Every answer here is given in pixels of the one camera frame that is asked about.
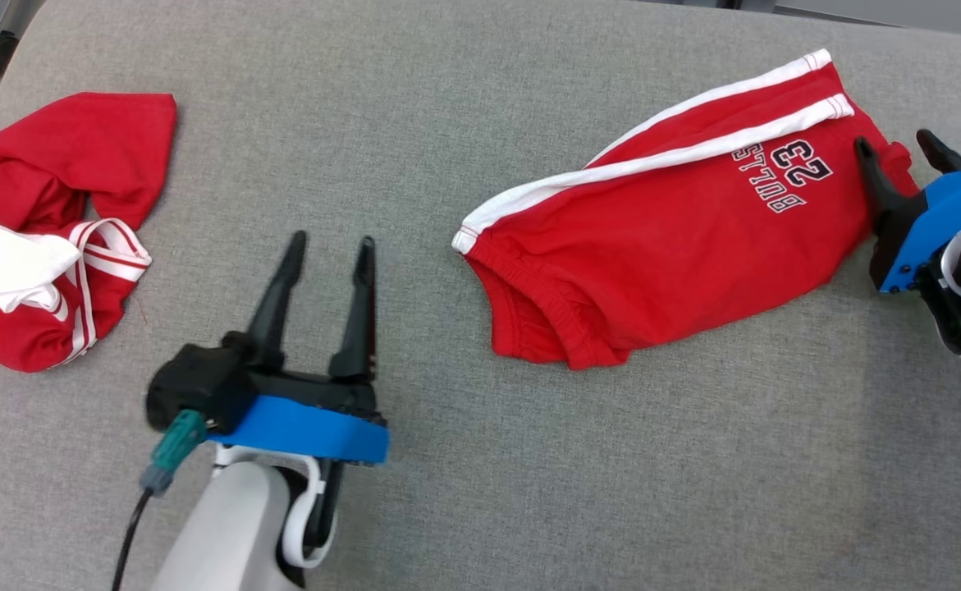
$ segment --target robotic arm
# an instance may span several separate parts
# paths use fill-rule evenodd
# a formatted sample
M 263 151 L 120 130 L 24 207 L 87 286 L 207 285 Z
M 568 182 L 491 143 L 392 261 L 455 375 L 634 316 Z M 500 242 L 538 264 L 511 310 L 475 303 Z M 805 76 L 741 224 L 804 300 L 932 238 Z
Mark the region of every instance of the robotic arm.
M 389 430 L 375 379 L 375 246 L 364 239 L 341 351 L 329 375 L 285 371 L 282 330 L 307 236 L 286 248 L 247 332 L 220 347 L 186 345 L 154 375 L 149 423 L 166 431 L 201 413 L 217 443 L 213 480 L 155 580 L 155 591 L 294 591 L 323 561 L 337 531 L 348 464 L 381 464 Z M 291 460 L 300 470 L 265 459 Z
M 943 176 L 911 198 L 885 178 L 870 144 L 856 141 L 878 239 L 870 276 L 879 291 L 918 291 L 943 344 L 961 359 L 961 156 L 931 131 L 917 140 Z

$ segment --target black cable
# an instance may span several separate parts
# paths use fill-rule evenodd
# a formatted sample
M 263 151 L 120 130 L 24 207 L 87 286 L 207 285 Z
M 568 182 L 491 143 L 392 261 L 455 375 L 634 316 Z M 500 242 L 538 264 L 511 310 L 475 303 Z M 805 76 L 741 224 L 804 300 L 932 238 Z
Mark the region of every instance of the black cable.
M 130 546 L 134 543 L 134 532 L 138 530 L 138 521 L 141 520 L 141 513 L 144 512 L 145 505 L 149 504 L 151 495 L 153 495 L 153 491 L 145 489 L 138 500 L 138 506 L 134 508 L 134 514 L 130 516 L 130 523 L 126 526 L 126 536 L 123 538 L 123 548 L 119 551 L 119 561 L 116 562 L 116 575 L 112 577 L 112 591 L 119 591 L 119 588 L 123 586 L 126 558 L 130 557 Z

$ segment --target red clothing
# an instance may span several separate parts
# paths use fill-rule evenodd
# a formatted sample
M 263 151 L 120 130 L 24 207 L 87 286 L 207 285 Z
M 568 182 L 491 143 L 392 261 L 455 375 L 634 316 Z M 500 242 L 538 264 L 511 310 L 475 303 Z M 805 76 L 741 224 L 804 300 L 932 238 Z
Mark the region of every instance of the red clothing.
M 53 280 L 53 306 L 0 310 L 2 365 L 67 362 L 122 318 L 151 262 L 134 231 L 166 180 L 175 122 L 169 94 L 83 93 L 0 131 L 0 226 L 60 236 L 82 252 Z M 83 221 L 87 195 L 102 220 Z
M 454 247 L 491 301 L 492 348 L 618 365 L 825 284 L 869 235 L 859 135 L 916 194 L 907 149 L 821 50 L 659 113 L 582 171 L 489 199 Z

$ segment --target number 23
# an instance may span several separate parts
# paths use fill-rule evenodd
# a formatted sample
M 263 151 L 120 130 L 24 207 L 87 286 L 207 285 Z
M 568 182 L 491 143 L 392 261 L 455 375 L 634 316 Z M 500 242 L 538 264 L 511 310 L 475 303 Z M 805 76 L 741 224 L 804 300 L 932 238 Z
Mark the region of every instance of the number 23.
M 803 187 L 808 182 L 806 179 L 818 181 L 833 175 L 830 166 L 822 161 L 822 158 L 815 157 L 815 150 L 805 140 L 790 142 L 772 151 L 772 161 L 776 162 L 779 168 L 787 169 L 784 173 L 787 182 L 795 187 Z M 800 164 L 794 164 L 793 160 L 800 158 Z

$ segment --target gray couch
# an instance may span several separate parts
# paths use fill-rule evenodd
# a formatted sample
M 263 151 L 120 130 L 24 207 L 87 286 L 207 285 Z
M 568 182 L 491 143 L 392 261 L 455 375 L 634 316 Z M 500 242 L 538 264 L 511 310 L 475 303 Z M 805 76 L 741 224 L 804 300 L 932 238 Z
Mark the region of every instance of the gray couch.
M 0 128 L 79 90 L 173 93 L 180 123 L 122 324 L 71 365 L 0 367 L 0 590 L 108 587 L 157 441 L 146 382 L 245 325 L 299 228 L 300 369 L 337 348 L 355 244 L 378 240 L 394 440 L 346 476 L 311 588 L 961 589 L 961 374 L 919 300 L 871 288 L 870 245 L 805 298 L 584 373 L 496 358 L 450 247 L 500 190 L 817 48 L 888 137 L 961 147 L 948 34 L 640 2 L 50 0 Z M 125 588 L 149 587 L 211 457 L 146 512 Z

